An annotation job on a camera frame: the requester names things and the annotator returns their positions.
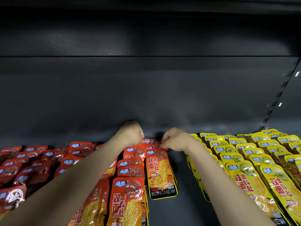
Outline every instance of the hand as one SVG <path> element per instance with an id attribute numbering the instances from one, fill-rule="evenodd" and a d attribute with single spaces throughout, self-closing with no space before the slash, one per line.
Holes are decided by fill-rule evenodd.
<path id="1" fill-rule="evenodd" d="M 189 147 L 189 144 L 193 141 L 197 140 L 184 130 L 172 128 L 164 134 L 161 141 L 161 148 L 170 148 L 178 152 L 186 151 Z"/>
<path id="2" fill-rule="evenodd" d="M 137 121 L 126 121 L 116 133 L 116 135 L 123 136 L 128 141 L 128 145 L 136 145 L 144 143 L 144 133 Z"/>

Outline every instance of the forearm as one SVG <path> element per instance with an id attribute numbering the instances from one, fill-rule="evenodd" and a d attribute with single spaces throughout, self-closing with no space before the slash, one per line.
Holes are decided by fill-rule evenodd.
<path id="1" fill-rule="evenodd" d="M 98 180 L 128 145 L 123 135 L 115 135 L 97 151 L 81 160 L 42 187 L 10 215 L 2 225 L 66 226 Z"/>
<path id="2" fill-rule="evenodd" d="M 220 168 L 202 144 L 191 141 L 186 153 L 204 183 L 222 226 L 275 226 L 245 191 Z"/>

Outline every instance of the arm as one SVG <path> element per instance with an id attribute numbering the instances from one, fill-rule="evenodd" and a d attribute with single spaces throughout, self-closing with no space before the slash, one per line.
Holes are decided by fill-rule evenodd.
<path id="1" fill-rule="evenodd" d="M 126 122 L 101 148 L 26 199 L 1 225 L 66 226 L 119 153 L 142 138 L 140 125 Z"/>
<path id="2" fill-rule="evenodd" d="M 222 226 L 275 226 L 194 137 L 173 128 L 165 133 L 162 143 L 162 148 L 184 150 L 190 156 Z"/>

